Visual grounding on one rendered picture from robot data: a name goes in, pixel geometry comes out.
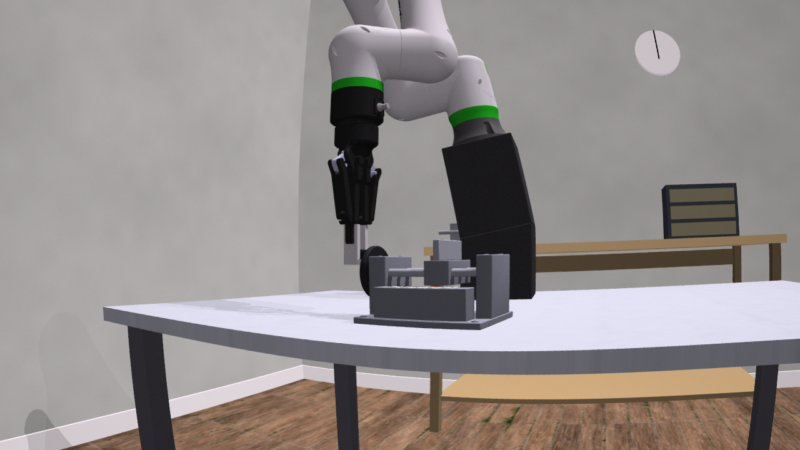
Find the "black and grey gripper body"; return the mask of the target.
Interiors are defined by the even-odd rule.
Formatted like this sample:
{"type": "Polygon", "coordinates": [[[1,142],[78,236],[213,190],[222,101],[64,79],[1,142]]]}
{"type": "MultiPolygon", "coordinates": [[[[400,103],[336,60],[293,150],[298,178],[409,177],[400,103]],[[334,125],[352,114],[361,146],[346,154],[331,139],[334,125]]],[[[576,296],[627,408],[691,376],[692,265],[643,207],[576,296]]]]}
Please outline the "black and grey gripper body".
{"type": "Polygon", "coordinates": [[[337,156],[344,151],[348,177],[356,176],[356,156],[371,158],[372,150],[378,146],[378,126],[371,122],[345,121],[334,130],[334,145],[339,149],[337,156]]]}

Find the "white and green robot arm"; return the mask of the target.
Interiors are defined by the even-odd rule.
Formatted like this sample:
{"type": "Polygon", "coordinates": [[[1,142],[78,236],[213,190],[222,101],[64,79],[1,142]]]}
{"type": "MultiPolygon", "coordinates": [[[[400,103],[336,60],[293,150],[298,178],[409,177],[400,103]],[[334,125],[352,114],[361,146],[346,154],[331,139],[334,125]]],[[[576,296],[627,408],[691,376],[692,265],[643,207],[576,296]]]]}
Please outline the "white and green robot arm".
{"type": "Polygon", "coordinates": [[[343,2],[355,25],[329,46],[333,126],[380,126],[384,110],[398,121],[446,112],[453,146],[506,134],[488,70],[476,56],[458,56],[441,0],[398,0],[401,29],[387,0],[343,2]]]}

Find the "grey bench vise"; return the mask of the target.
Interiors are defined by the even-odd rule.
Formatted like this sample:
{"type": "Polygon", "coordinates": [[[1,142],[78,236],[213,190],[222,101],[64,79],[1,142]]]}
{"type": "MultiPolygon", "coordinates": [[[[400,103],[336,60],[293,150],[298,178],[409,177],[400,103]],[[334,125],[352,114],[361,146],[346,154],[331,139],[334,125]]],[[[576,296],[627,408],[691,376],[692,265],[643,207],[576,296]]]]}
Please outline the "grey bench vise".
{"type": "Polygon", "coordinates": [[[360,259],[371,314],[354,317],[354,324],[482,330],[513,316],[509,254],[477,254],[471,267],[471,260],[462,260],[462,241],[433,239],[432,260],[424,260],[424,268],[412,268],[411,256],[388,256],[378,246],[360,249],[360,259]],[[425,287],[412,286],[412,277],[424,277],[425,287]],[[476,311],[474,287],[435,287],[469,284],[471,277],[476,311]]]}

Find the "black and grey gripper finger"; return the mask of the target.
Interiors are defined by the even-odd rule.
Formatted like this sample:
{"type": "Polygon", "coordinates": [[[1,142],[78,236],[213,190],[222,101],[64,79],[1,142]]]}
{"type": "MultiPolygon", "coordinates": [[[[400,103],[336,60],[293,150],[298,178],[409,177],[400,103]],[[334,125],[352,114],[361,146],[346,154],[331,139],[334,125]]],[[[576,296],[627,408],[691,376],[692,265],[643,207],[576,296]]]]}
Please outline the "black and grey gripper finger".
{"type": "Polygon", "coordinates": [[[364,179],[359,183],[358,223],[360,224],[360,249],[368,250],[368,225],[375,216],[378,180],[382,176],[381,168],[372,165],[370,157],[364,159],[364,179]]]}
{"type": "Polygon", "coordinates": [[[360,265],[360,224],[358,223],[359,183],[363,156],[356,156],[356,176],[348,177],[344,151],[327,164],[331,170],[336,217],[344,225],[344,265],[360,265]],[[352,203],[352,205],[351,205],[352,203]]]}

